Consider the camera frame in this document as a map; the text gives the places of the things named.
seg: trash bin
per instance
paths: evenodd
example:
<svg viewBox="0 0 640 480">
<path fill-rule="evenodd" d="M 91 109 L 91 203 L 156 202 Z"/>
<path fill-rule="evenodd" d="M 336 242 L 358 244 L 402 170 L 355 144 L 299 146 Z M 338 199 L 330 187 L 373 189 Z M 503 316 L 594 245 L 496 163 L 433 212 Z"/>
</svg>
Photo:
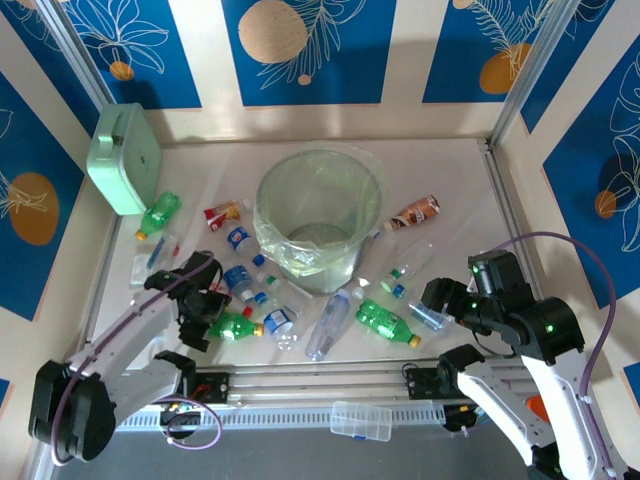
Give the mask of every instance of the trash bin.
<svg viewBox="0 0 640 480">
<path fill-rule="evenodd" d="M 254 226 L 263 252 L 311 293 L 353 276 L 383 206 L 381 162 L 346 144 L 315 142 L 267 172 Z"/>
</svg>

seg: clear plastic box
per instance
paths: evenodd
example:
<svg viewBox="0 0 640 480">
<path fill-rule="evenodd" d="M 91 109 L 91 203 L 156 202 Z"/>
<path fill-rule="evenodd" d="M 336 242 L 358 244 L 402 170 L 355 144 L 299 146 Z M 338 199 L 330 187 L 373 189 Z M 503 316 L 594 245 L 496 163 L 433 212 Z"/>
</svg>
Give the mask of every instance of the clear plastic box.
<svg viewBox="0 0 640 480">
<path fill-rule="evenodd" d="M 331 433 L 359 440 L 388 442 L 391 439 L 391 424 L 390 408 L 338 401 L 331 410 Z"/>
</svg>

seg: blue bottle cap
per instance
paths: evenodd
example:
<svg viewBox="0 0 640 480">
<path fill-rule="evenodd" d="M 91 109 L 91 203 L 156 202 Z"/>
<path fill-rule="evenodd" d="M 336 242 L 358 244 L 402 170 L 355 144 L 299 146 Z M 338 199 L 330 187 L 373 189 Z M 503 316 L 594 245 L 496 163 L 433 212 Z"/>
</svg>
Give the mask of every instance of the blue bottle cap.
<svg viewBox="0 0 640 480">
<path fill-rule="evenodd" d="M 261 267 L 262 265 L 264 265 L 264 262 L 265 262 L 264 255 L 262 255 L 261 253 L 259 253 L 258 255 L 256 255 L 255 257 L 253 257 L 252 262 L 253 262 L 253 264 L 254 264 L 256 267 Z"/>
<path fill-rule="evenodd" d="M 402 296 L 404 295 L 405 291 L 406 291 L 406 289 L 402 285 L 398 284 L 398 285 L 396 285 L 396 288 L 394 288 L 393 292 L 391 292 L 391 293 L 396 298 L 402 298 Z"/>
<path fill-rule="evenodd" d="M 267 294 L 264 292 L 256 293 L 254 299 L 258 304 L 264 303 L 267 301 Z"/>
</svg>

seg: clear plastic bottle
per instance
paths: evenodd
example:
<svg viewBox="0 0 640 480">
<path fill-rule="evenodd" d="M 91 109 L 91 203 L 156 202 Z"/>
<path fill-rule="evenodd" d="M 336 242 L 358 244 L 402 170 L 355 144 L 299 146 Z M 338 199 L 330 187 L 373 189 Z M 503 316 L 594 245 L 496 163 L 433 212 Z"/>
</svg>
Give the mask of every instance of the clear plastic bottle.
<svg viewBox="0 0 640 480">
<path fill-rule="evenodd" d="M 404 281 L 418 273 L 432 258 L 433 245 L 425 239 L 418 240 L 400 254 L 396 266 L 380 280 L 380 285 L 395 297 L 402 298 L 406 289 L 400 283 L 401 279 Z"/>
<path fill-rule="evenodd" d="M 243 258 L 250 258 L 256 267 L 264 265 L 264 255 L 260 253 L 260 245 L 255 238 L 237 220 L 227 220 L 225 232 L 227 242 L 238 255 Z"/>
<path fill-rule="evenodd" d="M 280 303 L 275 298 L 269 299 L 264 292 L 256 294 L 256 302 L 258 303 L 258 314 L 264 322 L 264 328 L 276 341 L 278 348 L 291 350 L 299 335 L 295 324 Z"/>
<path fill-rule="evenodd" d="M 327 302 L 327 306 L 324 308 L 320 320 L 316 323 L 305 349 L 307 357 L 314 362 L 324 360 L 329 349 L 340 337 L 342 326 L 351 306 L 349 298 L 349 292 L 339 290 Z"/>
<path fill-rule="evenodd" d="M 253 292 L 251 291 L 251 275 L 244 265 L 235 265 L 225 270 L 223 275 L 224 281 L 232 295 L 235 295 L 244 303 L 250 303 L 253 300 Z"/>
<path fill-rule="evenodd" d="M 351 290 L 354 298 L 362 300 L 365 290 L 379 277 L 387 258 L 398 248 L 398 234 L 389 222 L 384 222 L 383 229 L 374 237 L 373 244 L 367 252 L 362 264 L 356 271 L 357 285 Z"/>
<path fill-rule="evenodd" d="M 425 307 L 419 293 L 411 295 L 407 305 L 411 309 L 411 316 L 434 332 L 444 330 L 452 323 L 453 317 Z"/>
<path fill-rule="evenodd" d="M 263 283 L 269 293 L 275 296 L 285 307 L 287 307 L 296 316 L 300 317 L 304 314 L 309 306 L 309 298 L 302 293 L 293 289 L 289 284 L 280 278 L 269 275 L 266 272 L 260 272 L 256 275 L 258 282 Z"/>
</svg>

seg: bottle label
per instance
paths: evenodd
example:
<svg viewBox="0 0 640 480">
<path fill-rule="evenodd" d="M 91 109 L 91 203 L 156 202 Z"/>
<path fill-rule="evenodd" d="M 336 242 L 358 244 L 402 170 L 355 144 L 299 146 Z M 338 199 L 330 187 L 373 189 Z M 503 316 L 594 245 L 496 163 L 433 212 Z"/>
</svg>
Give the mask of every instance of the bottle label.
<svg viewBox="0 0 640 480">
<path fill-rule="evenodd" d="M 284 313 L 284 310 L 279 308 L 264 317 L 264 326 L 267 328 L 267 330 L 269 330 L 269 333 L 273 334 L 280 327 L 282 327 L 280 328 L 280 332 L 286 332 L 290 330 L 291 327 L 293 327 L 293 322 L 287 316 L 287 314 Z"/>
<path fill-rule="evenodd" d="M 234 250 L 238 248 L 240 242 L 242 242 L 245 238 L 249 238 L 251 235 L 242 227 L 238 227 L 234 230 L 231 230 L 231 233 L 227 235 L 227 242 L 231 244 Z"/>
<path fill-rule="evenodd" d="M 233 290 L 240 282 L 251 281 L 249 272 L 242 265 L 237 265 L 224 272 L 224 281 L 227 282 L 229 290 Z"/>
</svg>

